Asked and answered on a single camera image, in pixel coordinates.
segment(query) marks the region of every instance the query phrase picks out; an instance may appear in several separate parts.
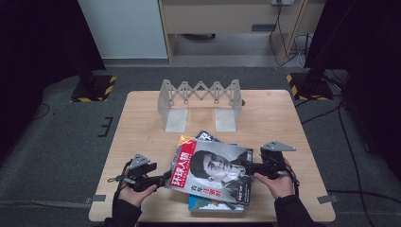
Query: stack of magazines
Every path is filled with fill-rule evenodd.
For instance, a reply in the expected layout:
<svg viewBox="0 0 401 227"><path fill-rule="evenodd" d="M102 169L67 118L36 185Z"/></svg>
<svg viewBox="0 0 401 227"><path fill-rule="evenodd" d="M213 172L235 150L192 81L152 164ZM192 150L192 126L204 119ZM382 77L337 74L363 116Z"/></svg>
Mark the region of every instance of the stack of magazines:
<svg viewBox="0 0 401 227"><path fill-rule="evenodd" d="M251 202L253 177L242 164L252 160L252 149L222 143L207 131L182 135L166 187L188 193L191 211L238 213Z"/></svg>

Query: hand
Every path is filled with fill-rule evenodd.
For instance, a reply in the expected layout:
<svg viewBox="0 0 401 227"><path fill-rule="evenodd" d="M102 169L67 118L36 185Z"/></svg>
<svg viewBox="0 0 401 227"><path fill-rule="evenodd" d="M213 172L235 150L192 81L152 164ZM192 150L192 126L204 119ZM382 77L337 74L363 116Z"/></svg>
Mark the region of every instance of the hand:
<svg viewBox="0 0 401 227"><path fill-rule="evenodd" d="M287 166L290 167L288 160L285 159L285 161ZM265 184L269 188L275 200L289 195L294 195L293 182L288 175L280 176L276 180L271 180L259 173L254 173L253 176L259 182Z"/></svg>
<svg viewBox="0 0 401 227"><path fill-rule="evenodd" d="M152 186L148 187L145 191L136 192L132 188L130 188L126 182L123 181L121 183L121 188L122 189L120 191L120 195L118 198L120 200L127 201L136 207L140 207L142 201L146 197L150 196L150 194L152 194L157 189L157 185L156 184L152 185Z"/></svg>

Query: man's hair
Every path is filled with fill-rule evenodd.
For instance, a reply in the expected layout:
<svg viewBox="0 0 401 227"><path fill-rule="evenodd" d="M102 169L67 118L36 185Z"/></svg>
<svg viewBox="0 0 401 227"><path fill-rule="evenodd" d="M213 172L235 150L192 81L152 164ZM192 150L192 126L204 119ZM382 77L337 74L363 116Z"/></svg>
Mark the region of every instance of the man's hair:
<svg viewBox="0 0 401 227"><path fill-rule="evenodd" d="M189 167L191 169L191 173L197 178L208 179L210 177L203 168L203 160L206 154L213 155L214 153L207 150L198 150L191 157Z"/></svg>

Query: black tape mark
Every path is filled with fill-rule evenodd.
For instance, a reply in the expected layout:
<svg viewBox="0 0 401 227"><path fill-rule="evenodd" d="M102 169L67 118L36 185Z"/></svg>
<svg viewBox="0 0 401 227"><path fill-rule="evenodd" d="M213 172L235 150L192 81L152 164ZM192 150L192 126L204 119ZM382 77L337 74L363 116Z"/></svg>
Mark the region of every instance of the black tape mark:
<svg viewBox="0 0 401 227"><path fill-rule="evenodd" d="M109 120L109 124L108 125L102 125L101 128L106 128L106 131L104 132L104 134L98 135L97 137L107 137L107 134L109 134L109 129L110 129L110 126L112 125L113 117L105 117L105 119Z"/></svg>

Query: white wall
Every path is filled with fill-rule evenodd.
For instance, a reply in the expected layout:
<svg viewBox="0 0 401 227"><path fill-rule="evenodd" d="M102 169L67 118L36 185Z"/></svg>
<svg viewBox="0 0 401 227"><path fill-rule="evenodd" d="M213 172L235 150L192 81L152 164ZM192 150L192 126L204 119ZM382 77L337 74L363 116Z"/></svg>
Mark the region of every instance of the white wall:
<svg viewBox="0 0 401 227"><path fill-rule="evenodd" d="M158 0L78 0L103 59L167 59Z"/></svg>

